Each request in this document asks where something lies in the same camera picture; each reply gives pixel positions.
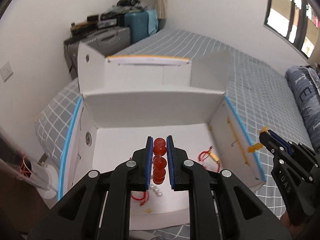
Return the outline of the right hand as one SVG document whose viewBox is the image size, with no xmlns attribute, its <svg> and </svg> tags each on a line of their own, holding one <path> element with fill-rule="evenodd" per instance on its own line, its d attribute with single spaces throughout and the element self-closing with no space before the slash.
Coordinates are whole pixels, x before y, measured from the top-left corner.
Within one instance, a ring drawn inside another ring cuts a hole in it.
<svg viewBox="0 0 320 240">
<path fill-rule="evenodd" d="M 281 223 L 287 228 L 292 239 L 319 239 L 319 206 L 311 216 L 304 217 L 299 225 L 294 225 L 290 215 L 295 215 L 295 204 L 285 203 L 286 211 L 281 216 Z"/>
</svg>

